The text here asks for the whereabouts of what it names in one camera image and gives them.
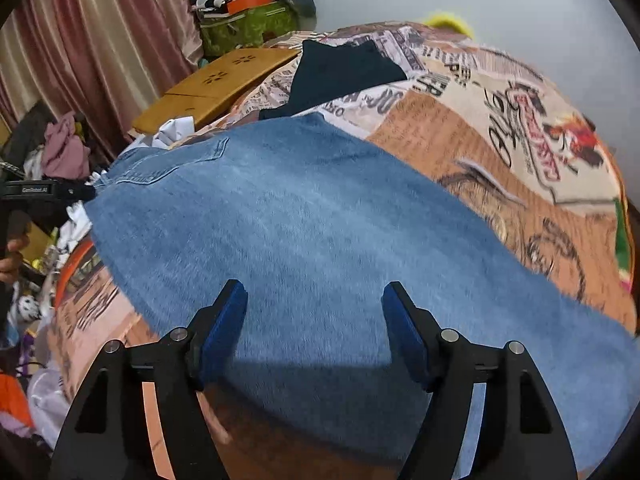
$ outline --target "yellow wooden panel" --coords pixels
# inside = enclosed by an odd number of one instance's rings
[[[295,49],[239,48],[219,57],[168,90],[167,94],[209,97],[224,104],[249,85],[298,55]]]
[[[6,122],[4,121],[4,117],[0,115],[0,146],[2,146],[5,142],[7,142],[7,139],[9,138],[10,134],[11,134],[11,130],[6,125]]]
[[[213,122],[219,115],[219,102],[193,95],[166,94],[133,121],[133,127],[142,134],[155,134],[169,119],[193,117],[196,130]]]

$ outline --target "black cloth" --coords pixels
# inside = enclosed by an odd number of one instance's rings
[[[402,69],[380,54],[371,40],[358,46],[330,46],[305,40],[289,102],[278,108],[260,110],[259,118],[290,117],[338,97],[404,80],[406,75]]]
[[[2,160],[21,168],[27,155],[39,145],[44,144],[47,124],[55,122],[56,117],[49,107],[44,102],[38,101],[17,124],[11,137],[2,147],[0,155]]]

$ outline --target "blue denim jeans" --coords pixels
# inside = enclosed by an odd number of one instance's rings
[[[396,459],[414,442],[428,396],[388,338],[392,280],[472,342],[526,345],[578,468],[604,457],[638,403],[639,353],[622,326],[525,269],[438,184],[317,114],[132,150],[97,189],[93,240],[149,325],[186,326],[237,278],[249,302],[226,378],[323,440]],[[481,412],[477,391],[459,474]]]

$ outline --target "pink curtain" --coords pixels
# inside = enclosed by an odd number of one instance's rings
[[[201,56],[189,0],[22,0],[0,29],[0,111],[10,125],[38,99],[82,112],[111,160]]]

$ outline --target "human hand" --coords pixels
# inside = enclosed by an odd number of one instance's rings
[[[11,240],[6,246],[7,254],[4,259],[0,260],[0,282],[13,285],[18,279],[18,269],[22,263],[22,255],[18,252],[29,245],[29,237],[27,235]]]

